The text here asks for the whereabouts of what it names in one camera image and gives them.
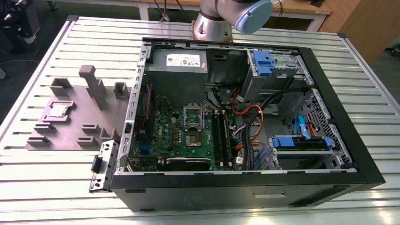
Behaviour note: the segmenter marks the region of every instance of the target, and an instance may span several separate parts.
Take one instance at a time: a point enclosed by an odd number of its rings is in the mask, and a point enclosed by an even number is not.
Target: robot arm
[[[203,0],[193,26],[194,39],[230,41],[231,29],[255,32],[271,13],[270,0]]]

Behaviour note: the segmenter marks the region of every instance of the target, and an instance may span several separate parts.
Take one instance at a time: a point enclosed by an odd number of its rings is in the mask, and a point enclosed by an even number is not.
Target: floor
[[[50,11],[45,1],[35,1],[35,3],[39,31],[34,44],[29,46],[29,52],[18,55],[9,54],[10,44],[2,33],[0,33],[0,68],[7,75],[5,79],[0,80],[0,123],[30,78],[67,15],[139,19],[138,10],[134,7],[58,3],[58,10]],[[171,21],[185,21],[178,10],[167,10],[166,14]],[[197,12],[187,11],[186,15],[190,20],[194,20]],[[159,19],[159,13],[153,8],[149,9],[149,19]],[[397,102],[400,102],[400,89],[397,87],[400,80],[400,57],[393,57],[389,52],[383,52],[371,64],[371,69]]]

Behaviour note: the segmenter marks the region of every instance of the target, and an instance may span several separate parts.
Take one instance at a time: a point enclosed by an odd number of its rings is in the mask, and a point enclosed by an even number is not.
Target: green circuit board
[[[182,111],[157,111],[150,154],[182,157],[201,156],[213,160],[211,124],[210,119],[207,119],[210,115],[206,112],[203,116],[202,130],[190,129],[185,131],[182,128]],[[186,142],[197,143],[197,146],[186,146]]]
[[[213,149],[213,120],[214,115],[205,112],[199,118],[203,121],[201,129],[183,129],[183,115],[182,111],[159,110],[155,111],[153,137],[146,155],[131,156],[131,167],[135,171],[155,171],[157,158],[155,157],[185,157],[185,158],[207,158],[210,159],[211,171],[234,170],[234,164],[219,164],[214,159]],[[227,116],[227,124],[234,121],[234,116]]]

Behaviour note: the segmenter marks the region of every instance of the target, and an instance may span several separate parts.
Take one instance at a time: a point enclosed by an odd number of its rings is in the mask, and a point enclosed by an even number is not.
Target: table leg
[[[55,11],[57,10],[57,2],[55,1],[47,1],[47,4],[49,4],[49,9],[51,11]]]
[[[319,27],[323,23],[325,18],[326,18],[326,15],[315,15],[314,19],[309,23],[306,31],[317,32],[319,30]]]
[[[138,8],[138,13],[139,13],[139,19],[141,20],[149,20],[149,12],[147,12],[149,6],[147,6],[147,4],[138,3],[137,8]]]

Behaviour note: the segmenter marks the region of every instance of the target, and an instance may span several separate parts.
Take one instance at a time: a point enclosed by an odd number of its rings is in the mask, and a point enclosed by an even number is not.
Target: wooden desk
[[[138,1],[153,3],[153,0],[123,0],[123,1]],[[155,0],[158,4],[163,6],[163,0]],[[185,6],[199,6],[201,0],[179,0],[179,4]],[[175,0],[166,0],[167,4],[175,4]],[[310,5],[309,0],[281,0],[282,9],[286,13],[303,13],[303,14],[321,14],[330,15],[331,11],[326,4],[322,3],[321,7],[314,7]],[[274,4],[273,11],[279,11],[279,4]]]
[[[87,3],[97,5],[134,6],[138,8],[139,19],[149,20],[149,8],[155,8],[153,0],[55,0],[59,2]],[[163,0],[155,0],[159,8],[163,8]],[[185,10],[199,11],[201,0],[179,0],[179,4]],[[310,20],[306,31],[318,31],[325,17],[331,11],[323,3],[321,7],[310,5],[309,0],[281,0],[282,15],[285,18],[297,18]],[[175,0],[166,0],[166,8],[179,9]],[[279,4],[274,4],[271,15],[279,16]]]

